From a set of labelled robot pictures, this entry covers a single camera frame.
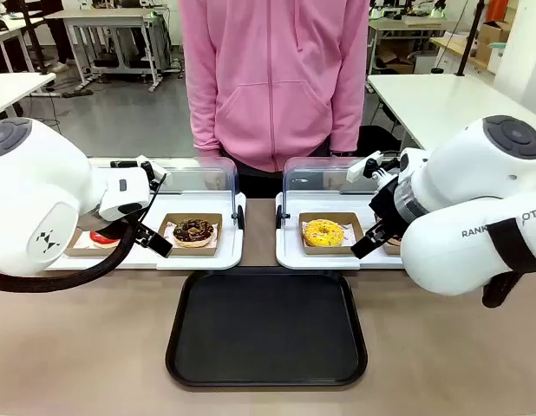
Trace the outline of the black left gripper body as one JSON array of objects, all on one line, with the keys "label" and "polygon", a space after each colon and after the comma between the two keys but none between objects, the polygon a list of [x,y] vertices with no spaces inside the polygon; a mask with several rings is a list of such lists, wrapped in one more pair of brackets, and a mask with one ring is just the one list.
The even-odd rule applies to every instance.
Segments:
[{"label": "black left gripper body", "polygon": [[138,223],[142,214],[143,211],[136,211],[113,222],[104,219],[96,220],[91,224],[90,230],[104,237],[122,237],[129,225]]}]

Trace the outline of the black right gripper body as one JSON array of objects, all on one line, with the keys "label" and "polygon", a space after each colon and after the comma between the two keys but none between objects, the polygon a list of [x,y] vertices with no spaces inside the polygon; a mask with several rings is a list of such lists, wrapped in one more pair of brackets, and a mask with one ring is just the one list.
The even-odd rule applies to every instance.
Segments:
[{"label": "black right gripper body", "polygon": [[371,199],[369,207],[387,229],[407,229],[409,223],[401,216],[395,206],[395,189],[398,178],[391,179]]}]

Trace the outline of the pink sleeved left forearm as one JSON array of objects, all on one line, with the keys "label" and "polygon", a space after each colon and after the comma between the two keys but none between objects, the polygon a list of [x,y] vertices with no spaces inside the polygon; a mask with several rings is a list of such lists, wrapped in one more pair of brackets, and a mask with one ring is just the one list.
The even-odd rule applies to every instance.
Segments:
[{"label": "pink sleeved left forearm", "polygon": [[332,153],[352,153],[357,148],[365,100],[366,55],[367,49],[358,47],[343,58],[331,100]]}]

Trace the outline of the pink sleeved right forearm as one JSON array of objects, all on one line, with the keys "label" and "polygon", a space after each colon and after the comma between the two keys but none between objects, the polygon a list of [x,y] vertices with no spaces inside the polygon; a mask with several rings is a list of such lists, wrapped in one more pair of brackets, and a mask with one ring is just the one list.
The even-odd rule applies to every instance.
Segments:
[{"label": "pink sleeved right forearm", "polygon": [[184,53],[193,145],[201,155],[219,156],[220,142],[214,133],[218,95],[215,54],[209,46],[190,42],[185,43]]}]

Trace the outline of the red glazed donut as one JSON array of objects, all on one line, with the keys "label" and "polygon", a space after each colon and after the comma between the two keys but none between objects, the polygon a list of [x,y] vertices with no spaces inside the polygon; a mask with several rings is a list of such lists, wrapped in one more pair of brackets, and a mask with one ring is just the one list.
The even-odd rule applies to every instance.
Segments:
[{"label": "red glazed donut", "polygon": [[120,242],[119,239],[113,239],[113,238],[104,237],[102,234],[100,234],[100,233],[98,233],[96,231],[91,231],[89,233],[89,238],[90,238],[92,244],[95,247],[100,248],[100,249],[114,248]]}]

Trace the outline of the chocolate glazed donut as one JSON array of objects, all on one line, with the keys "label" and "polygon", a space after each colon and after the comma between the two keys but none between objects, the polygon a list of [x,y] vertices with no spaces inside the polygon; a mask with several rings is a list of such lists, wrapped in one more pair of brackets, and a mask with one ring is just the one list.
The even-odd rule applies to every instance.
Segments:
[{"label": "chocolate glazed donut", "polygon": [[201,248],[207,246],[214,236],[213,225],[203,219],[188,219],[179,222],[173,229],[173,237],[178,246]]}]

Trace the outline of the black serving tray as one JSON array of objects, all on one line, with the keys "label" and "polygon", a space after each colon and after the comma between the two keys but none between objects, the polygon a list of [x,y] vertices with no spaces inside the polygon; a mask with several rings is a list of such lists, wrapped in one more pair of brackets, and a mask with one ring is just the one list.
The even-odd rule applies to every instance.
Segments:
[{"label": "black serving tray", "polygon": [[191,388],[343,387],[368,352],[342,273],[245,266],[185,280],[165,364]]}]

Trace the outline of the white display case base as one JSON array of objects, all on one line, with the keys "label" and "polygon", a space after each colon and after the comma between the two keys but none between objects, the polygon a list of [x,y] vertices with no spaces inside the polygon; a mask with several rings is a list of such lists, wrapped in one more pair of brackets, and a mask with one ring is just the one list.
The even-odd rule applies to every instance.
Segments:
[{"label": "white display case base", "polygon": [[353,212],[363,231],[376,223],[369,208],[370,194],[341,194],[337,191],[289,191],[276,196],[276,209],[289,215],[276,229],[276,258],[293,270],[401,270],[399,256],[389,256],[380,247],[362,259],[352,253],[310,255],[304,251],[299,215],[302,213]]},{"label": "white display case base", "polygon": [[212,256],[161,257],[155,252],[134,245],[129,255],[119,265],[128,270],[226,270],[237,265],[242,257],[244,231],[232,218],[238,209],[246,208],[246,196],[239,193],[230,200],[229,191],[203,191],[162,193],[152,204],[144,224],[157,231],[168,213],[189,214],[196,218],[200,214],[222,216],[217,249]]}]

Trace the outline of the black office chair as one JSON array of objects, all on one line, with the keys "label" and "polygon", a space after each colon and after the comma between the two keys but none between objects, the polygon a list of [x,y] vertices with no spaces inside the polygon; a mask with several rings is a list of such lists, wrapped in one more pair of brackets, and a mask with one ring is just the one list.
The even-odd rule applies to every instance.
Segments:
[{"label": "black office chair", "polygon": [[400,147],[401,141],[385,128],[377,125],[360,126],[354,155],[366,157],[376,151],[396,153]]}]

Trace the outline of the clear display case lid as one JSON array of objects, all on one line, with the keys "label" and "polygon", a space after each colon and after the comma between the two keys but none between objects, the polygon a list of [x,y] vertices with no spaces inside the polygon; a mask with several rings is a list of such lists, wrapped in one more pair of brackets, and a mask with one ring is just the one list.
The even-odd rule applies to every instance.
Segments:
[{"label": "clear display case lid", "polygon": [[191,218],[213,213],[224,224],[244,227],[245,202],[238,192],[237,170],[226,158],[91,158],[99,168],[133,167],[148,162],[164,179],[144,224],[159,229],[167,214]]},{"label": "clear display case lid", "polygon": [[[292,158],[284,167],[283,191],[337,191],[341,194],[370,194],[377,192],[374,179],[361,177],[355,183],[346,180],[348,168],[364,158]],[[277,227],[289,215],[283,211],[276,214]]]}]

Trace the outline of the person torso pink hoodie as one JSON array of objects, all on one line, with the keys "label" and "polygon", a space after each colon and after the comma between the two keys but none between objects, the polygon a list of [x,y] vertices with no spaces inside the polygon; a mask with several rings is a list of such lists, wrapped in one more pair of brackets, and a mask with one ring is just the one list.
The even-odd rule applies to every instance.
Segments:
[{"label": "person torso pink hoodie", "polygon": [[186,42],[215,54],[215,137],[249,198],[273,198],[296,157],[332,153],[343,58],[367,48],[370,0],[179,0]]}]

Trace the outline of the black stand pole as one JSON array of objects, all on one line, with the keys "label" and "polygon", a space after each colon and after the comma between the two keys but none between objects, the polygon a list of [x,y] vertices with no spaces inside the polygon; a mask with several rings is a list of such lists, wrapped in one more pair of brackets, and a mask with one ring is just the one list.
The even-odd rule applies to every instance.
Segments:
[{"label": "black stand pole", "polygon": [[470,56],[470,51],[474,42],[474,38],[476,37],[476,32],[479,26],[480,18],[482,15],[482,12],[485,8],[486,0],[478,0],[478,3],[476,4],[475,11],[474,11],[474,19],[470,28],[470,31],[467,36],[466,40],[466,46],[464,48],[463,54],[461,56],[461,61],[459,64],[459,67],[457,71],[455,72],[456,76],[463,76],[465,67],[467,65],[468,57]]}]

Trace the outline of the cardboard box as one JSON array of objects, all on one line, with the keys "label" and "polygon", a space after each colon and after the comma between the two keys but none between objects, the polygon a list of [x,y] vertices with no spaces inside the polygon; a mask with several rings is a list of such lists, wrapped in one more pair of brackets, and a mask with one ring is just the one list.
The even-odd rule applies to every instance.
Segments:
[{"label": "cardboard box", "polygon": [[478,34],[478,45],[475,58],[488,64],[492,54],[492,43],[507,42],[512,25],[501,21],[484,22]]}]

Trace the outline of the background person legs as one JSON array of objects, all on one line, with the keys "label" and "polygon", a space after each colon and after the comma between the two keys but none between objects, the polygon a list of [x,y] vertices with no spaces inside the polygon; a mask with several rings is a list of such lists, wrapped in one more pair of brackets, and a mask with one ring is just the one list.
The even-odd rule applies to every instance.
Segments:
[{"label": "background person legs", "polygon": [[[63,10],[62,0],[41,0],[42,12],[45,16]],[[64,23],[60,19],[47,19],[47,24],[56,45],[57,62],[52,67],[53,73],[61,73],[69,69],[69,64],[75,62],[69,36]]]}]

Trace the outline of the grey background desk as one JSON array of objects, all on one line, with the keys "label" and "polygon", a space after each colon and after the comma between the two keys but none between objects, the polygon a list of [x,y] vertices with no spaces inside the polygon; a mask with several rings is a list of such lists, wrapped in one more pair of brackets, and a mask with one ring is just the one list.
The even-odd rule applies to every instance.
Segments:
[{"label": "grey background desk", "polygon": [[[154,26],[159,16],[151,9],[83,9],[62,10],[44,17],[47,22],[61,22],[69,39],[69,46],[75,58],[75,66],[80,77],[78,90],[86,88],[100,76],[106,74],[140,75],[152,77],[148,87],[154,92],[163,80],[164,69],[160,64],[160,51],[154,33]],[[133,68],[124,57],[120,31],[137,29],[145,43],[144,68]],[[115,67],[95,65],[99,54],[108,46],[108,39],[113,41],[117,59]]]}]

